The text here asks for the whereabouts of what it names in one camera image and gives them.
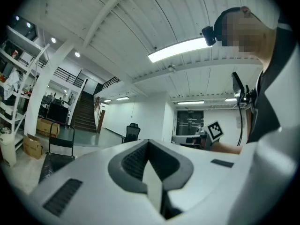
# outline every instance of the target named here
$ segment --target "ceiling light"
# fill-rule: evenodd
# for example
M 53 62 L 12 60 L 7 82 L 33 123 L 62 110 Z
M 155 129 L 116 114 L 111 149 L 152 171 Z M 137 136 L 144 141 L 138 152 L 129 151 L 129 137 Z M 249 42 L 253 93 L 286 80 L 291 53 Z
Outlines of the ceiling light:
M 192 40 L 188 40 L 185 42 L 177 43 L 174 45 L 171 45 L 169 47 L 165 47 L 159 51 L 156 51 L 154 53 L 151 53 L 148 55 L 149 59 L 151 62 L 157 62 L 159 60 L 181 54 L 181 53 L 186 53 L 189 51 L 197 50 L 197 49 L 202 49 L 202 48 L 207 48 L 205 38 L 196 38 Z
M 120 97 L 120 98 L 117 98 L 117 100 L 125 100 L 125 99 L 129 99 L 129 97 Z
M 236 102 L 236 98 L 226 98 L 225 102 Z
M 203 104 L 204 101 L 196 101 L 196 102 L 179 102 L 179 105 L 184 105 L 184 104 Z

